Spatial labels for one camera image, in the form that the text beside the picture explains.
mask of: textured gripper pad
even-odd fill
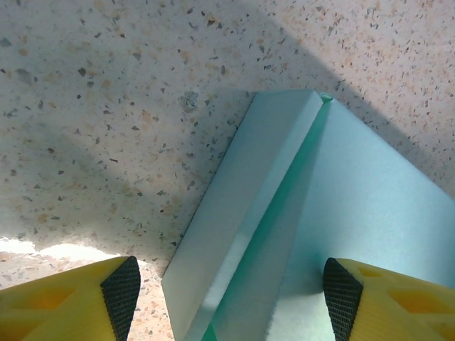
[[[324,266],[323,290],[336,341],[348,341],[363,285],[334,258]]]
[[[134,256],[129,257],[101,283],[102,294],[117,341],[127,341],[140,286],[141,274]]]

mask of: granite countertop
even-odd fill
[[[333,94],[455,196],[453,1],[0,7],[0,288],[135,255],[129,339],[172,339],[161,275],[258,90]]]

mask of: speckled countertop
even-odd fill
[[[160,275],[257,90],[334,94],[455,196],[454,1],[133,2],[0,3],[1,287],[133,254],[130,340],[171,339]]]

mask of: terrazzo surface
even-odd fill
[[[171,340],[161,275],[258,90],[330,92],[455,196],[454,1],[0,8],[0,288],[135,255],[129,340]]]

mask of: stone surface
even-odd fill
[[[332,93],[455,196],[453,1],[0,8],[2,287],[81,262],[54,245],[133,254],[130,339],[172,338],[160,275],[257,90]]]

